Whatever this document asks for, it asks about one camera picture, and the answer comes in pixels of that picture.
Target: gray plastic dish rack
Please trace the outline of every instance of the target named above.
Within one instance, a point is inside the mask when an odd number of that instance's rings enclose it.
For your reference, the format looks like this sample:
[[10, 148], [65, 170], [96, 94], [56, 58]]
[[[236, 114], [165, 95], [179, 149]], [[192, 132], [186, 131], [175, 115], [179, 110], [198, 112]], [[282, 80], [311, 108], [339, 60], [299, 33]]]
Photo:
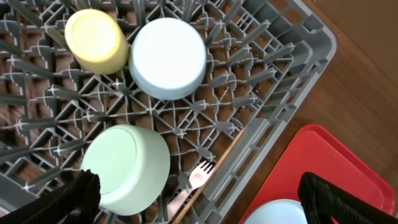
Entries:
[[[159, 132], [172, 168], [156, 202], [133, 217], [99, 209], [96, 222], [167, 223], [167, 202], [201, 160], [227, 156], [184, 223], [220, 223], [336, 51], [330, 30], [300, 0], [0, 1], [0, 207], [15, 210], [70, 181], [95, 136], [129, 123]], [[127, 67], [94, 74], [63, 36], [75, 11], [113, 16], [131, 44], [160, 17], [189, 22], [207, 46], [206, 77], [177, 101], [151, 98]]]

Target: red tray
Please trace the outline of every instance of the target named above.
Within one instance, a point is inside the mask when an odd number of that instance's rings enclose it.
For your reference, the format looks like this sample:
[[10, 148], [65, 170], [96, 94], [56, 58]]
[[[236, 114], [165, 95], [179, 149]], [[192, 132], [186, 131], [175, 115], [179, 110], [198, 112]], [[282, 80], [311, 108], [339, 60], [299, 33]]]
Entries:
[[396, 196], [391, 186], [325, 128], [302, 127], [280, 157], [239, 223], [258, 206], [277, 199], [299, 200], [301, 175], [310, 171], [392, 215]]

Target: wooden stick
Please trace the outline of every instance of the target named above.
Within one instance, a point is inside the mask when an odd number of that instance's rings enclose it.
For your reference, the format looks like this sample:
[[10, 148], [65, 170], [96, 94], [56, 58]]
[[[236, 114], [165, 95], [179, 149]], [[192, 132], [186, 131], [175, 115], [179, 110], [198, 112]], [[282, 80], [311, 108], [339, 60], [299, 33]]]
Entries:
[[[244, 130], [242, 130], [234, 139], [234, 141], [229, 145], [229, 147], [225, 150], [224, 154], [221, 156], [221, 158], [218, 160], [218, 162], [215, 165], [214, 168], [214, 172], [212, 175], [214, 175], [214, 173], [217, 171], [217, 169], [220, 167], [220, 165], [223, 163], [223, 161], [225, 160], [226, 156], [229, 154], [229, 152], [231, 151], [231, 149], [234, 147], [234, 145], [236, 144], [236, 142], [238, 141], [238, 139], [241, 137], [242, 133]], [[195, 194], [193, 194], [192, 198], [188, 201], [187, 205], [184, 206], [184, 208], [181, 210], [181, 212], [177, 215], [177, 217], [174, 219], [173, 224], [179, 224], [182, 220], [182, 218], [185, 216], [185, 214], [188, 212], [189, 208], [193, 205], [193, 203], [195, 202], [195, 200], [199, 197], [200, 193], [203, 191], [203, 189], [205, 188], [206, 184], [203, 184], [203, 186], [201, 186], [196, 192]]]

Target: plastic cup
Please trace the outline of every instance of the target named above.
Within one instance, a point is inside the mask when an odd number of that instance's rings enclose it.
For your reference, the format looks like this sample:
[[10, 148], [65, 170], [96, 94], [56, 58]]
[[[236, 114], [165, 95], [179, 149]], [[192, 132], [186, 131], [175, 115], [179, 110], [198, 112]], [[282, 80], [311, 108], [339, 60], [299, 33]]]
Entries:
[[137, 34], [130, 49], [129, 69], [148, 95], [181, 99], [195, 91], [205, 76], [206, 47], [190, 24], [156, 19]]
[[121, 124], [94, 139], [81, 168], [99, 175], [100, 206], [133, 215], [149, 207], [164, 188], [170, 153], [159, 133]]
[[65, 38], [80, 65], [92, 72], [111, 74], [128, 60], [127, 40], [105, 12], [84, 9], [74, 13], [65, 26]]

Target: fork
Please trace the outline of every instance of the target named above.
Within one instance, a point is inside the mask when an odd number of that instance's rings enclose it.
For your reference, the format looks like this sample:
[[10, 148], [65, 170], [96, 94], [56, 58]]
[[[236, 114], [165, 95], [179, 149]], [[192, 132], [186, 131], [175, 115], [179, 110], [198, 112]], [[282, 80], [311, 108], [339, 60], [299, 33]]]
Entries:
[[213, 173], [214, 168], [210, 162], [202, 162], [194, 168], [192, 173], [189, 176], [189, 183], [192, 188], [187, 190], [182, 190], [168, 205], [167, 205], [167, 216], [169, 221], [174, 217], [174, 215], [178, 212], [184, 201], [188, 198], [188, 196], [195, 190], [201, 187], [206, 181], [210, 178]]

